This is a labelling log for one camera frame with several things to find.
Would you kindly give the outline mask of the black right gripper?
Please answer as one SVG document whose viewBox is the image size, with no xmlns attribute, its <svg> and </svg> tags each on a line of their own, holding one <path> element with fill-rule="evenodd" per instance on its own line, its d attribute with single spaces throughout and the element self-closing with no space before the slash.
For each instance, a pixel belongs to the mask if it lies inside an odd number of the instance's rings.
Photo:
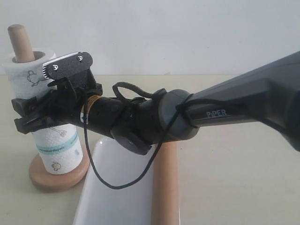
<svg viewBox="0 0 300 225">
<path fill-rule="evenodd" d="M 99 128 L 103 125 L 102 85 L 91 70 L 52 79 L 42 97 L 11 100 L 13 110 L 22 118 L 14 119 L 18 132 L 28 134 L 45 128 L 72 124 Z M 39 107 L 39 117 L 25 118 Z"/>
</svg>

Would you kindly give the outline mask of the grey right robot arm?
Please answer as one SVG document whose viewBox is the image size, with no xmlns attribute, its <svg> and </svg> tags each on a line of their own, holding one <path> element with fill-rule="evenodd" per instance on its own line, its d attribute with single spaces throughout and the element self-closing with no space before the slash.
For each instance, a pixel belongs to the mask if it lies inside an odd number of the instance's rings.
<svg viewBox="0 0 300 225">
<path fill-rule="evenodd" d="M 154 144 L 189 140 L 201 127 L 260 122 L 300 149 L 300 54 L 298 52 L 198 93 L 160 89 L 148 93 L 118 82 L 104 97 L 87 52 L 71 53 L 42 65 L 49 90 L 15 98 L 15 125 L 27 134 L 72 124 L 116 140 L 145 155 Z"/>
</svg>

